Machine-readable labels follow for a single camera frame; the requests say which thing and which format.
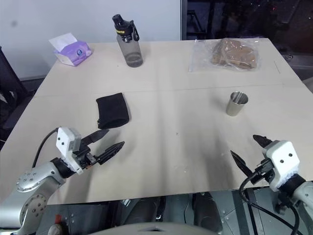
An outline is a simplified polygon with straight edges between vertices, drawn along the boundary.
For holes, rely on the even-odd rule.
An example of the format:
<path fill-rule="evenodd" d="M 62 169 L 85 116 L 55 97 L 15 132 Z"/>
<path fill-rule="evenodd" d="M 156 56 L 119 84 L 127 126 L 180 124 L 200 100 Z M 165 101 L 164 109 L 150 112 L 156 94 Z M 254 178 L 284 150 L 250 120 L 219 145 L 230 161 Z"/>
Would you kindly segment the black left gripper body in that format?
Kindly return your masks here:
<path fill-rule="evenodd" d="M 91 149 L 84 143 L 73 151 L 74 159 L 82 169 L 87 169 L 99 162 L 99 156 L 91 154 Z"/>

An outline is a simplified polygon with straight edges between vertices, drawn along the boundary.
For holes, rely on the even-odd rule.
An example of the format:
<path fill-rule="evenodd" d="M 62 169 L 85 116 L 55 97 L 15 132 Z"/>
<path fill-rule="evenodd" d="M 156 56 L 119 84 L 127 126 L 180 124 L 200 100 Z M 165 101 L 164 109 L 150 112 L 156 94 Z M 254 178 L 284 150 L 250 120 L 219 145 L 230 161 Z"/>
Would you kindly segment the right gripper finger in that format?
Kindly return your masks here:
<path fill-rule="evenodd" d="M 266 148 L 268 145 L 270 145 L 273 142 L 272 140 L 268 139 L 266 136 L 253 135 L 252 137 L 262 148 Z"/>
<path fill-rule="evenodd" d="M 247 167 L 245 161 L 232 150 L 230 151 L 233 160 L 235 161 L 237 167 L 247 176 L 251 176 L 253 172 Z"/>

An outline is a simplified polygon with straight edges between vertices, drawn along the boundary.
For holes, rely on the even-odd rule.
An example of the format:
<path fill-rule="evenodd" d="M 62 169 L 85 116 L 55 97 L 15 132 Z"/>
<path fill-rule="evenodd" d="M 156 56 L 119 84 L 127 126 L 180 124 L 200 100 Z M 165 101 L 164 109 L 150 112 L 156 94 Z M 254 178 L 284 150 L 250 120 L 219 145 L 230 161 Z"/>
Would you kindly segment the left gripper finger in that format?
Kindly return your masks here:
<path fill-rule="evenodd" d="M 123 147 L 125 144 L 124 141 L 113 144 L 109 148 L 105 150 L 105 152 L 97 157 L 97 163 L 104 164 L 111 158 L 113 158 Z"/>
<path fill-rule="evenodd" d="M 89 145 L 91 143 L 95 143 L 102 139 L 107 133 L 109 132 L 109 129 L 101 129 L 97 130 L 88 136 L 81 139 L 81 145 Z"/>

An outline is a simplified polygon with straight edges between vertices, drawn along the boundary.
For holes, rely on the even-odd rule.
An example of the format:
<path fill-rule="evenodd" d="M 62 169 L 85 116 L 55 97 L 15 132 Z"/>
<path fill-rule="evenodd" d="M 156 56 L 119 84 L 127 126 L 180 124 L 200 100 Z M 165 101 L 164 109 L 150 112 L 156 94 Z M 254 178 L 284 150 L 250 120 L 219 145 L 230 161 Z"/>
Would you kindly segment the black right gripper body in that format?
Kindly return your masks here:
<path fill-rule="evenodd" d="M 256 184 L 262 179 L 267 182 L 271 181 L 274 177 L 274 164 L 271 159 L 263 159 L 260 164 L 257 165 L 255 171 L 253 172 L 253 177 L 251 178 L 251 183 Z"/>

